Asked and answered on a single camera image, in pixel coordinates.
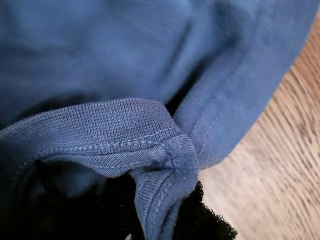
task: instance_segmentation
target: blue knit fabric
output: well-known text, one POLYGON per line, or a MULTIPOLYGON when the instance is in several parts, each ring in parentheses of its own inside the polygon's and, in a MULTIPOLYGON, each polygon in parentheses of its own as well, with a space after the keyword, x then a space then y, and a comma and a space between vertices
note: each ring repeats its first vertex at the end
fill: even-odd
POLYGON ((264 110, 317 9, 0 1, 0 223, 20 214, 35 160, 63 161, 55 181, 69 195, 129 172, 146 239, 170 239, 198 170, 223 160, 264 110))

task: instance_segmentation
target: wood grain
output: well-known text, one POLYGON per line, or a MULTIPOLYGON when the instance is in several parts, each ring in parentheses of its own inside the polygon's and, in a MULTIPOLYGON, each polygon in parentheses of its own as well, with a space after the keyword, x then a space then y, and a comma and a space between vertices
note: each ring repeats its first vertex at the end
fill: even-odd
POLYGON ((320 14, 265 112, 200 179, 237 240, 320 240, 320 14))

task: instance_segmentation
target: fabric fold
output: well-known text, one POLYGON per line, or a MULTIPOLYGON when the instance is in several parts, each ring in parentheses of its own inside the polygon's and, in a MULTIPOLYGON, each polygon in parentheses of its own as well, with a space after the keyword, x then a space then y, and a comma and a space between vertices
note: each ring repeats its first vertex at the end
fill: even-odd
MULTIPOLYGON (((140 99, 76 105, 19 121, 0 131, 0 158, 1 210, 19 209, 35 160, 77 163, 111 178, 129 172, 148 240, 172 235, 180 202, 198 178, 190 139, 161 103, 140 99)), ((86 179, 77 177, 81 188, 86 179)))

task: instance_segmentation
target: wooden floor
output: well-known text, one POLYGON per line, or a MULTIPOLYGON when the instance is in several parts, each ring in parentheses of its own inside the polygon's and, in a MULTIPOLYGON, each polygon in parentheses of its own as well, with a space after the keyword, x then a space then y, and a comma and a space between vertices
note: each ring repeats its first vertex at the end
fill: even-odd
POLYGON ((237 240, 320 240, 320 14, 265 112, 200 179, 237 240))

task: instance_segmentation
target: black fabric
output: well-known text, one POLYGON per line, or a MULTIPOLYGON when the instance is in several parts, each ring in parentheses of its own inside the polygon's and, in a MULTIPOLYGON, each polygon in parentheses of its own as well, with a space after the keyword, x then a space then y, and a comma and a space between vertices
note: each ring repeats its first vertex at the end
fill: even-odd
MULTIPOLYGON (((125 174, 106 179, 105 189, 97 193, 97 186, 78 197, 65 196, 50 180, 50 170, 36 162, 46 196, 41 199, 47 213, 32 223, 28 232, 32 239, 124 240, 131 234, 132 240, 144 240, 135 208, 136 185, 125 174)), ((234 240, 237 232, 203 203, 203 186, 197 183, 195 190, 186 198, 179 210, 173 240, 234 240)))

